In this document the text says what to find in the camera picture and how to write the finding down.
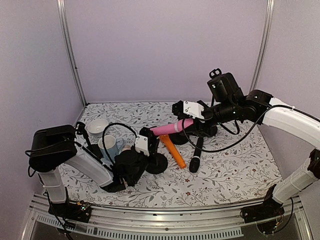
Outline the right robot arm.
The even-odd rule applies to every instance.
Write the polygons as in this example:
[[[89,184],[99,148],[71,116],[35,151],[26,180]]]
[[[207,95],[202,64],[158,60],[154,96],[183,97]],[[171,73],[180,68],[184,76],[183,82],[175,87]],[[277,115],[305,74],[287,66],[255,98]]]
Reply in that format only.
[[[320,120],[317,117],[265,91],[243,94],[230,72],[210,73],[207,85],[216,104],[204,106],[201,102],[193,102],[184,107],[184,113],[210,127],[233,120],[248,120],[254,125],[287,133],[313,147],[298,169],[268,190],[264,198],[266,203],[280,206],[320,179]]]

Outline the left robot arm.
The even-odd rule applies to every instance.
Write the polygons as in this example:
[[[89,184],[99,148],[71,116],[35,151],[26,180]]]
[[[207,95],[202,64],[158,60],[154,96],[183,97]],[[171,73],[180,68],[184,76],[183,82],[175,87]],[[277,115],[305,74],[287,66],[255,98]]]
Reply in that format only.
[[[76,135],[85,133],[81,127],[61,125],[34,134],[32,147],[25,154],[53,204],[66,204],[69,199],[59,172],[62,164],[77,169],[107,193],[135,186],[144,172],[157,175],[167,169],[166,157],[158,153],[159,139],[154,128],[135,133],[133,146],[126,148],[122,138],[106,134],[112,126],[104,128],[98,142],[102,159],[95,155],[91,144],[84,146],[77,141]]]

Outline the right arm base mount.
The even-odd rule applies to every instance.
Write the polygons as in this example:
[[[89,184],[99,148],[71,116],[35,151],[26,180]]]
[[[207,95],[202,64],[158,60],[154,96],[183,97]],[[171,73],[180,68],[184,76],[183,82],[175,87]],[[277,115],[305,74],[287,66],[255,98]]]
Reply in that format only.
[[[243,207],[240,210],[240,217],[245,223],[262,221],[277,217],[285,213],[283,203],[278,203],[273,199],[272,193],[267,193],[263,202],[260,204]]]

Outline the short black mic stand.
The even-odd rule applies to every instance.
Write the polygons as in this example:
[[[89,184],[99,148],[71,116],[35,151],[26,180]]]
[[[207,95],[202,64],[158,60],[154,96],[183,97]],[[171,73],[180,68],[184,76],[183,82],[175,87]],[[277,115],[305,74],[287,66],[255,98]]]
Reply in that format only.
[[[148,158],[148,166],[145,169],[150,174],[161,174],[168,167],[168,159],[161,153],[156,153]]]

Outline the pink microphone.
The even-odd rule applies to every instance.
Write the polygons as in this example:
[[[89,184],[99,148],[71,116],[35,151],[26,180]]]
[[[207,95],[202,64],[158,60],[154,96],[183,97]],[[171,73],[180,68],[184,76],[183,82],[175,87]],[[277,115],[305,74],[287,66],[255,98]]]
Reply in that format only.
[[[168,125],[152,127],[150,130],[153,132],[155,136],[161,135],[169,135],[175,134],[183,131],[183,127],[185,130],[194,124],[194,120],[192,118],[181,119],[176,123],[170,123]]]

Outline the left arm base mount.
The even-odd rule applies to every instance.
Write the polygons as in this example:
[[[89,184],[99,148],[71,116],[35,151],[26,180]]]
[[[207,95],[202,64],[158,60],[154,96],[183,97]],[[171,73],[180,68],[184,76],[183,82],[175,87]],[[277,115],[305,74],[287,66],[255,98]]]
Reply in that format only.
[[[66,201],[65,203],[50,203],[48,213],[63,219],[88,223],[92,209],[91,204],[83,200],[77,203]]]

